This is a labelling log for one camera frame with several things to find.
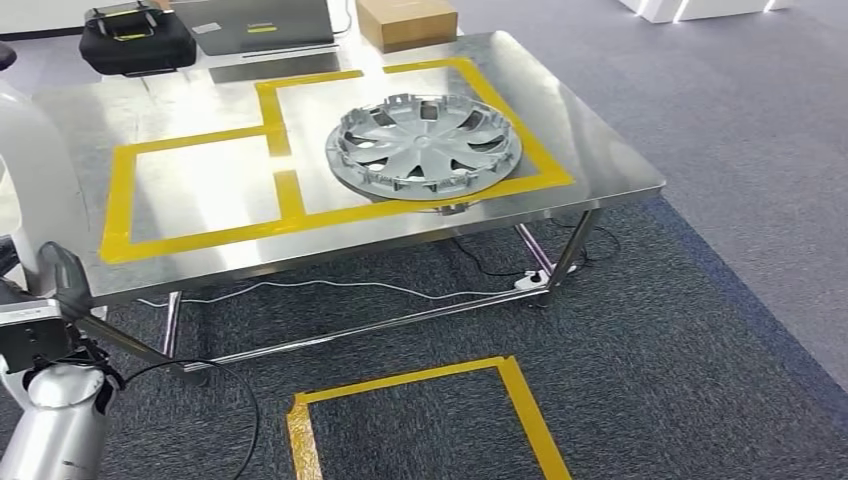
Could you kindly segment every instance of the white cable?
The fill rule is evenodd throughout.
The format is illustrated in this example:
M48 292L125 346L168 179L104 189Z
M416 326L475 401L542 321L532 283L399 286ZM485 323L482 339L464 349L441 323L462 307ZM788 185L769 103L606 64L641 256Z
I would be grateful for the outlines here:
M202 300L202 299L186 299L182 300L181 303L217 303L223 300L227 300L233 297L237 297L239 295L245 294L255 288L259 288L263 285L268 285L270 287L304 287L306 285L329 285L331 287L382 287L388 288L391 290L396 290L398 292L408 293L410 295L415 295L421 298L426 298L427 300L445 300L447 298L458 297L461 295L476 295L480 297L494 297L496 295L503 295L505 293L512 292L512 290L505 290L503 292L455 292L449 293L447 295L427 295L426 293L416 292L415 290L410 290L408 288L398 287L396 285L389 285L388 283L377 283L377 282L363 282L363 283L336 283L328 280L309 280L308 282L300 282L300 283L275 283L275 282L259 282L253 284L243 290L239 290L234 293L230 293L221 297L213 298L210 300ZM139 302L153 308L165 308L168 306L167 303L153 303L148 300L144 300L143 298L138 299Z

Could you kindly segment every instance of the metal frame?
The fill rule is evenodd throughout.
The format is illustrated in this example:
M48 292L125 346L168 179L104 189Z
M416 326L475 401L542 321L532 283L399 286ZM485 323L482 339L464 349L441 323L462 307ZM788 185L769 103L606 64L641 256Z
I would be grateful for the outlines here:
M539 267L549 275L550 279L546 285L531 288L531 289L515 289L500 295L486 297L468 302L448 305L423 312L412 313L402 317L391 318L376 323L370 323L359 327L348 328L336 332L324 333L309 338L294 340L290 342L273 345L270 347L257 348L247 352L240 352L231 355L225 355L211 359L214 362L221 364L237 363L253 358L264 357L274 353L290 352L311 345L326 343L339 338L358 335L361 333L373 332L384 328L399 327L411 323L429 320L431 318L442 317L454 313L466 312L478 308L498 305L505 302L521 300L525 298L537 298L537 305L546 307L550 305L554 294L561 289L569 269L580 255L580 250L586 243L586 239L594 229L602 214L602 209L588 210L583 213L577 227L571 234L568 243L565 245L560 259L557 263L552 263L548 256L542 251L536 239L530 233L526 226L518 224L515 226L519 236L524 240L525 245L533 254L533 257L539 264ZM179 328L179 312L180 301L182 300L182 292L171 292L168 297L168 316L166 320L165 340L162 350L146 345L145 343L125 334L112 325L107 324L94 316L86 317L81 321L80 327L86 330L89 334L109 340L112 344L125 350L127 353L134 355L146 362L161 363L175 358L177 352L177 332ZM196 373L200 370L209 368L210 365L205 363L188 363L186 365L175 365L171 368L171 372L185 378L192 383L200 383L203 381Z

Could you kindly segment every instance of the yellow tape square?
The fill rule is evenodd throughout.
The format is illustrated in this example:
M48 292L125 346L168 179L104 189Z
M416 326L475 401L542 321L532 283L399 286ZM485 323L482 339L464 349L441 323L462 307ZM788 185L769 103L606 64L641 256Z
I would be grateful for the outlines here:
M447 365L419 372L406 373L381 378L369 382L347 385L310 393L298 393L294 405L286 415L286 423L291 440L292 459L294 460L297 480L323 480L312 420L309 416L309 404L333 398L356 395L372 390L396 387L407 383L432 380L438 377L472 372L484 368L496 368L506 387L515 413L524 428L527 440L546 480L571 480L565 461L551 437L533 393L518 367L515 357L495 357L471 362Z
M106 222L100 249L101 258L107 263L122 263L162 255L216 247L229 243L256 240L259 238L293 233L314 228L328 227L341 223L356 222L372 218L417 212L460 203L498 198L573 183L571 175L553 158L545 146L521 121L521 118L501 98L474 63L468 58L447 58L404 65L387 66L386 74L425 70L431 68L456 69L471 85L480 99L503 113L521 138L524 155L535 167L535 175L503 180L494 186L464 197L436 201L389 200L336 209L319 213L306 213L297 172L282 169L274 174L280 211L283 218L272 222L203 232L176 238L165 238L143 242L131 242L132 199L136 156L144 152L198 145L228 139L264 135L272 157L291 155L283 112L277 91L281 88L312 83L345 80L363 76L359 70L345 72L302 75L257 82L256 93L263 124L256 127L227 130L190 137L158 140L154 142L119 146L114 149L112 180L107 204Z

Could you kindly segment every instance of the black cable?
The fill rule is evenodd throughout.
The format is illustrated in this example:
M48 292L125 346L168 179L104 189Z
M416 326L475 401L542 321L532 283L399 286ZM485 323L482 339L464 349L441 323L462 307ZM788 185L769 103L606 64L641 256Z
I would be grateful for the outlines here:
M490 271L486 270L486 267L483 266L483 262L480 261L480 259L477 258L476 255L474 255L473 253L466 250L465 247L463 247L462 244L459 243L459 240L457 240L455 238L451 238L451 241L453 241L453 243L456 245L456 247L459 248L459 251L461 251L462 253L467 255L469 258L474 260L474 263L477 264L477 270L480 270L480 273L482 273L484 275L489 275L490 277L514 277L514 276L517 276L517 275L524 275L525 274L524 271L521 271L521 272L502 272L502 273L501 272L490 272Z
M347 26L341 30L333 31L333 35L341 35L343 33L347 33L353 27L353 16L350 14L350 2L352 0L345 0L345 13L347 14Z
M577 225L566 225L564 223L558 222L555 218L551 219L551 223L553 223L554 225L556 225L558 227L562 227L562 228L577 228ZM594 264L596 264L596 263L606 262L608 260L612 260L612 259L614 259L615 257L617 257L621 254L621 241L618 239L618 237L615 236L614 233L612 233L611 231L609 231L608 229L606 229L604 227L599 227L599 226L595 226L594 230L598 230L598 231L606 234L606 236L609 237L613 241L613 243L615 243L615 247L613 247L612 253L610 253L607 256L600 257L600 258L595 258L595 257L589 256L588 250L586 250L586 247L583 247L583 249L580 252L580 255L581 255L581 257L583 257L583 265L582 266L585 266L585 267L594 267L595 266Z
M253 407L253 413L254 413L253 438L251 438L251 440L250 440L250 448L248 448L247 455L245 455L244 460L241 462L241 466L239 467L238 471L236 471L236 474L231 477L232 480L236 480L237 478L239 478L241 476L242 473L244 473L244 470L247 468L247 465L250 463L251 458L253 458L253 452L256 451L256 443L259 441L259 416L260 416L259 415L259 402L256 401L256 395L253 393L253 389L250 388L250 384L248 384L247 380L242 378L241 375L239 375L236 372L230 370L229 368L221 365L220 363L213 362L213 361L210 361L210 360L201 360L201 359L197 359L197 358L183 358L183 359L179 359L179 360L170 360L170 361L167 361L167 362L157 363L156 365L151 365L149 367L142 368L141 370L139 370L139 371L133 373L132 375L130 375L129 377L127 377L126 384L129 385L130 382L135 380L139 375L145 374L145 373L147 373L151 370L155 370L157 368L165 367L165 366L168 366L168 365L173 365L175 363L204 363L206 365L210 365L212 367L215 367L215 368L217 368L217 369L219 369L223 372L230 374L232 377L234 377L236 380L238 380L239 383L241 383L241 385L244 387L245 391L247 392L247 397L250 400L250 404Z

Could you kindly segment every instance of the black case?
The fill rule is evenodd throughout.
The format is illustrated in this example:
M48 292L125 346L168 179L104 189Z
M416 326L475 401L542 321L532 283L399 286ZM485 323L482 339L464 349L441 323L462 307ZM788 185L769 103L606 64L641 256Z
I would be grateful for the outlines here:
M173 12L139 1L90 10L80 53L103 75L138 76L193 65L197 42Z

